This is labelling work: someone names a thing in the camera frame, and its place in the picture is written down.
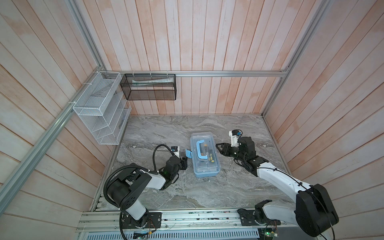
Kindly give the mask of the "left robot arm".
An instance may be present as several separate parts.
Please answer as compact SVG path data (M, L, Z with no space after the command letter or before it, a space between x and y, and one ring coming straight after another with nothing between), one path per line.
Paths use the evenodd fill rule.
M148 210L139 201L145 189L165 190L179 178L179 171L186 170L188 158L173 155L166 166L150 171L142 166L123 166L107 178L103 187L105 199L121 213L133 218L139 224L148 218Z

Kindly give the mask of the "blue plastic tool box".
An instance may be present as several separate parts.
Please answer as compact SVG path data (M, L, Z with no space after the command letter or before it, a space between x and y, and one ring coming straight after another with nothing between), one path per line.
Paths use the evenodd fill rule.
M214 136L210 132L193 133L190 138L191 149L186 149L186 156L193 161L194 174L197 178L214 177L221 170L217 156Z

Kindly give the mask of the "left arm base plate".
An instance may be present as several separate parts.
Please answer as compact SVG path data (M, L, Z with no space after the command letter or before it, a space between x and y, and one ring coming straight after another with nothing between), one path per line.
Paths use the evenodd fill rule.
M159 229L162 223L161 212L145 213L139 220L135 220L131 215L121 212L119 224L122 229Z

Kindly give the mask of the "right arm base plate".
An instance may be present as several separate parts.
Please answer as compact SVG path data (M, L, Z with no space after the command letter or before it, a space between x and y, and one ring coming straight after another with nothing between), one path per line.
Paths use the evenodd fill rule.
M240 216L242 226L281 225L280 220L268 219L261 208L255 210L238 209L237 213Z

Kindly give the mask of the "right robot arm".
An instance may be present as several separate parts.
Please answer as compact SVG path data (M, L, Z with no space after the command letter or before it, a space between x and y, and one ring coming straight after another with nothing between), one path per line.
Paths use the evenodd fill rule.
M339 216L327 189L320 185L302 182L258 156L250 137L232 137L231 143L216 144L221 155L233 158L246 171L261 178L294 201L295 206L280 205L264 200L255 205L253 221L267 226L273 221L296 225L311 237L318 237L339 222Z

